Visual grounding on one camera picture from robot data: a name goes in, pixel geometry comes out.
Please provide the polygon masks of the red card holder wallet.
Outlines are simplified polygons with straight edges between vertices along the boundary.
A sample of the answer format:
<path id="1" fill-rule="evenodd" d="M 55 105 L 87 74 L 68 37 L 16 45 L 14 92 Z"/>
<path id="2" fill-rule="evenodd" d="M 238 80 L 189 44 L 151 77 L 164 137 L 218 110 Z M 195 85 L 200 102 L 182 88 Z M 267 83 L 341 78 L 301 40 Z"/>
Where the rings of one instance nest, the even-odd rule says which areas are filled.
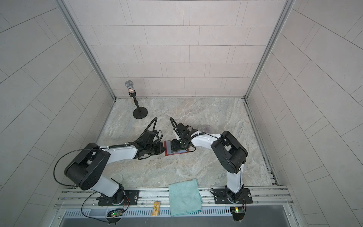
<path id="1" fill-rule="evenodd" d="M 184 153 L 188 153 L 188 150 L 179 150 L 179 151 L 174 151 L 171 148 L 172 145 L 172 140 L 169 141 L 165 141 L 164 142 L 164 147 L 165 147 L 165 156 L 171 156 L 171 155 L 178 155 L 178 154 L 184 154 Z"/>

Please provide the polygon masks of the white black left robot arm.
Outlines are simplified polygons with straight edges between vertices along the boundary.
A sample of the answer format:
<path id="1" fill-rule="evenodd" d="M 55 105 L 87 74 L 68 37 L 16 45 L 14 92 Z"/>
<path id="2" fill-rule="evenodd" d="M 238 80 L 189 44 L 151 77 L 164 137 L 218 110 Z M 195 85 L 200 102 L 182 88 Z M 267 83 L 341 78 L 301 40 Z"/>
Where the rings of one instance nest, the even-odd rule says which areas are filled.
<path id="1" fill-rule="evenodd" d="M 93 190 L 101 194 L 99 205 L 119 205 L 126 200 L 121 183 L 103 175 L 105 167 L 121 160 L 143 160 L 165 151 L 160 130 L 145 131 L 135 143 L 101 148 L 88 144 L 65 168 L 64 174 L 81 190 Z"/>

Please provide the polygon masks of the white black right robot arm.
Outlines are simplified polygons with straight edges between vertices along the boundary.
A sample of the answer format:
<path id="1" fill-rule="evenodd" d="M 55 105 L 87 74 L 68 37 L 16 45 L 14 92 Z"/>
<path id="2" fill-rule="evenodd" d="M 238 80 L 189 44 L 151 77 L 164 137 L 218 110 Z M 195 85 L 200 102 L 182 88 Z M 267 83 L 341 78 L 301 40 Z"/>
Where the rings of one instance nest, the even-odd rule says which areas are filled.
<path id="1" fill-rule="evenodd" d="M 172 124 L 176 139 L 171 142 L 172 151 L 190 148 L 207 148 L 213 150 L 222 167 L 227 171 L 226 197 L 231 203 L 241 202 L 243 199 L 243 168 L 248 151 L 228 131 L 221 134 L 209 134 L 182 123 Z"/>

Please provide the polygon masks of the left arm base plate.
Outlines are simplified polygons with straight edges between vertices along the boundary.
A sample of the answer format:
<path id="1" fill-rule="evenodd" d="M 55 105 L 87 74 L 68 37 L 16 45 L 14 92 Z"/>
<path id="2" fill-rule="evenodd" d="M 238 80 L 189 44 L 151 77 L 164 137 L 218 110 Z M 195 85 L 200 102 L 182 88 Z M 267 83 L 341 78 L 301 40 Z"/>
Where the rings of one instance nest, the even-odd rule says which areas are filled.
<path id="1" fill-rule="evenodd" d="M 117 192 L 113 197 L 107 197 L 101 194 L 97 197 L 99 206 L 121 206 L 136 205 L 138 202 L 139 190 L 122 190 Z"/>

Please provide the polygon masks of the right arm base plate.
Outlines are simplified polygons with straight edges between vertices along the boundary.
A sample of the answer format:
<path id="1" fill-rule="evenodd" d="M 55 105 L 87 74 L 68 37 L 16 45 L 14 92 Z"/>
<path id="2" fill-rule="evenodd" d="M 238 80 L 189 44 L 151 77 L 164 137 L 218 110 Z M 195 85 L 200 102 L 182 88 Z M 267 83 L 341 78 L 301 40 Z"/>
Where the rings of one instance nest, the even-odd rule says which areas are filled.
<path id="1" fill-rule="evenodd" d="M 248 188 L 242 188 L 234 194 L 228 188 L 211 188 L 209 190 L 215 200 L 215 204 L 252 204 L 252 195 Z"/>

